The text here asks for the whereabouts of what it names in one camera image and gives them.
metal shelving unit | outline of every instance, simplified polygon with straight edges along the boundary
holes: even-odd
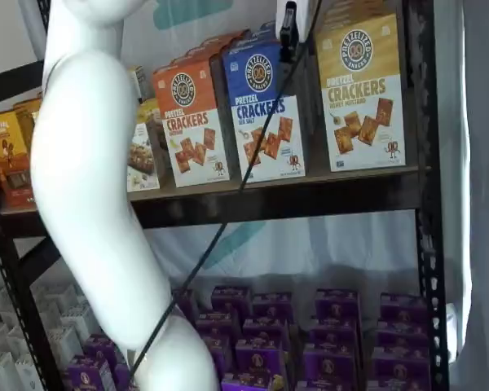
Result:
[[[48,21],[49,2],[39,0],[42,19]],[[239,183],[175,189],[131,195],[144,228],[367,213],[398,209],[416,212],[418,282],[428,303],[431,379],[434,391],[449,390],[446,298],[443,262],[442,205],[438,152],[438,112],[435,72],[433,0],[404,0],[408,75],[413,84],[412,116],[408,122],[408,164],[405,167],[329,173],[318,168],[308,177],[247,186]],[[408,16],[414,28],[409,28]],[[42,62],[0,74],[0,101],[40,85]],[[13,238],[46,236],[20,258]],[[38,373],[46,389],[63,390],[30,284],[59,258],[36,209],[14,210],[0,205],[0,271],[20,320]]]

orange cracker box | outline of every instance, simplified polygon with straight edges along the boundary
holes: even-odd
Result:
[[[9,206],[34,203],[29,176],[33,118],[22,107],[0,112],[0,183]]]
[[[233,126],[219,51],[207,48],[152,79],[176,186],[230,179]]]

brand logo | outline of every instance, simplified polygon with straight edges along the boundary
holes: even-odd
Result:
[[[246,81],[255,92],[263,92],[271,84],[271,62],[264,55],[253,55],[246,63]]]
[[[363,30],[351,30],[341,44],[342,63],[353,72],[358,72],[369,64],[373,55],[372,39]]]
[[[178,73],[172,79],[172,96],[179,106],[190,106],[196,97],[194,81],[186,73]]]

stacked boxes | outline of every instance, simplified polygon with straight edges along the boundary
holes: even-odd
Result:
[[[344,2],[316,45],[331,170],[405,165],[395,14],[381,2]]]
[[[215,37],[153,74],[177,187],[230,179],[234,142],[221,53],[242,33]]]
[[[277,96],[280,44],[273,26],[267,25],[250,39],[238,42],[225,56],[231,114],[241,176],[252,162],[253,153],[268,112]],[[297,75],[294,80],[301,80]],[[249,182],[301,177],[306,174],[306,106],[300,97],[280,98],[267,133],[253,162]]]

white robotic arm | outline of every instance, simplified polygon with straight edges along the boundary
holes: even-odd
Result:
[[[309,1],[298,3],[308,7]],[[279,7],[286,3],[280,0]],[[127,350],[139,355],[171,301],[169,281],[126,192],[137,100],[119,57],[123,20],[141,4],[51,2],[45,96],[31,153],[34,195],[47,231],[125,356]],[[309,28],[306,18],[300,24],[300,31]],[[181,314],[168,318],[136,381],[142,391],[219,389],[205,344]]]

